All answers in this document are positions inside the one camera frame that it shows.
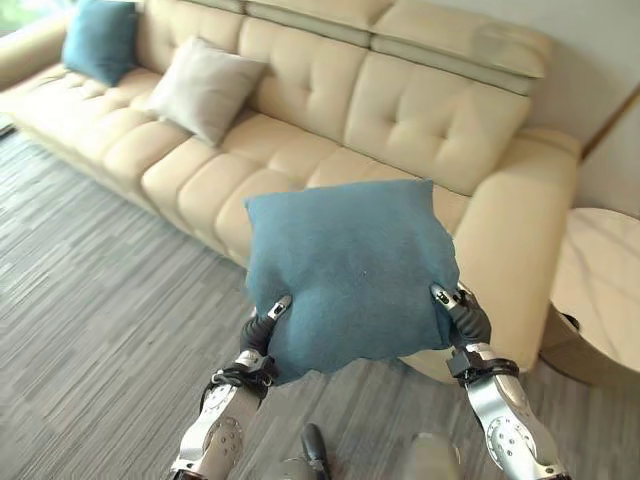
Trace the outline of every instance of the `metallic robot arm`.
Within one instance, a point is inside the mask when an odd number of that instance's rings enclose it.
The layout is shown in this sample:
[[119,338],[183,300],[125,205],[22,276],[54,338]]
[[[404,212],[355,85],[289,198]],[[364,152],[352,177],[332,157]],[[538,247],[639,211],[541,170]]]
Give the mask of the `metallic robot arm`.
[[200,416],[182,437],[171,466],[174,480],[224,480],[237,463],[246,432],[276,371],[267,346],[278,318],[289,308],[281,298],[265,318],[254,312],[242,331],[242,352],[211,377],[200,402]]
[[487,315],[475,297],[459,287],[455,295],[437,285],[431,293],[457,327],[454,355],[447,364],[467,390],[489,455],[509,480],[570,480],[553,438],[531,411],[518,366],[491,350]]

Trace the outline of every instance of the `gray carpet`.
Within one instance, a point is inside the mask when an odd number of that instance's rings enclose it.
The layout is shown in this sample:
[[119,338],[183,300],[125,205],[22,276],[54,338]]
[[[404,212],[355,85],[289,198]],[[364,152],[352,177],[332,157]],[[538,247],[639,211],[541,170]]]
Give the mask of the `gray carpet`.
[[[160,478],[200,389],[236,352],[244,272],[19,134],[0,143],[0,475]],[[524,381],[576,480],[635,480],[640,392],[587,388],[545,365]],[[399,361],[356,362],[273,390],[232,475],[258,479],[318,423],[335,478],[396,478],[419,431],[502,478],[457,387]]]

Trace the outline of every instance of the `teal pillow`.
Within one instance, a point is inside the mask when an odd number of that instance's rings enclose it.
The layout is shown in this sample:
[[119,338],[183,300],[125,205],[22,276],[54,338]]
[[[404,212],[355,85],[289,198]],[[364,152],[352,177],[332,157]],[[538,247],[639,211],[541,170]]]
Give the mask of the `teal pillow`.
[[67,68],[111,87],[136,66],[136,4],[81,0],[62,51]]
[[450,319],[429,287],[452,291],[459,272],[432,190],[400,180],[248,200],[249,295],[260,315],[293,298],[269,344],[278,383],[450,346]]

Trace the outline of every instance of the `sofa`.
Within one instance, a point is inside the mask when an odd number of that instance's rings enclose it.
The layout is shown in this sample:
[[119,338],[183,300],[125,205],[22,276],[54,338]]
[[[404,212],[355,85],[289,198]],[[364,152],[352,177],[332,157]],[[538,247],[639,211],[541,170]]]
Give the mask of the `sofa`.
[[[113,88],[60,63],[69,15],[3,39],[0,102],[17,128],[242,266],[249,196],[431,178],[493,347],[533,366],[579,156],[560,132],[522,128],[550,39],[421,1],[144,0],[139,10],[139,67]],[[145,108],[192,35],[268,64],[216,147]],[[450,381],[447,356],[403,360]]]

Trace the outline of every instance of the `wall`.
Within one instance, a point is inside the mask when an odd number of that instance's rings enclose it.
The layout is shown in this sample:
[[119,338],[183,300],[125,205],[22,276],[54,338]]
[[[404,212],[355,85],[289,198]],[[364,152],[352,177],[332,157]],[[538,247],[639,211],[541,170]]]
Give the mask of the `wall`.
[[[584,144],[640,82],[640,0],[429,1],[556,39],[550,76],[534,95],[531,125],[558,128]],[[577,205],[640,218],[640,128],[634,108],[586,160]]]

